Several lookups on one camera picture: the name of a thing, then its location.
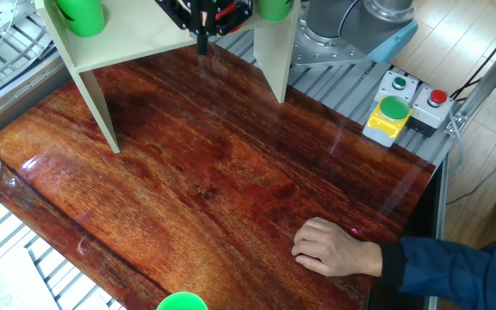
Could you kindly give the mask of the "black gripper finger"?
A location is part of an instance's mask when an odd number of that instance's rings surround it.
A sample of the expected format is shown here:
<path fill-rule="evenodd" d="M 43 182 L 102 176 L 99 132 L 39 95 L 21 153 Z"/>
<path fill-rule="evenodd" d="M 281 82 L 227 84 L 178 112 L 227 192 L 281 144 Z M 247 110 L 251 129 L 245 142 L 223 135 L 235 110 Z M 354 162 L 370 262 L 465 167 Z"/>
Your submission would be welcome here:
<path fill-rule="evenodd" d="M 203 55 L 202 2 L 190 0 L 186 8 L 179 0 L 155 0 L 155 3 L 180 29 L 196 35 L 197 53 Z"/>
<path fill-rule="evenodd" d="M 208 40 L 224 36 L 243 25 L 252 16 L 252 1 L 208 0 L 202 2 L 202 54 L 208 53 Z"/>

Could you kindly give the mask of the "person's hand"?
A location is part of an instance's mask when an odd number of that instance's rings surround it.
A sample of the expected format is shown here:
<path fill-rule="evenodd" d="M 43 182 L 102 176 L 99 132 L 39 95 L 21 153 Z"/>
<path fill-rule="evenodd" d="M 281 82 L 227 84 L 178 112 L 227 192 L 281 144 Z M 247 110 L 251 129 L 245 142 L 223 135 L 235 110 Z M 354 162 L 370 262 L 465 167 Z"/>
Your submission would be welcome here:
<path fill-rule="evenodd" d="M 382 274 L 378 244 L 359 241 L 337 224 L 319 217 L 306 221 L 296 232 L 291 253 L 298 264 L 323 276 Z"/>

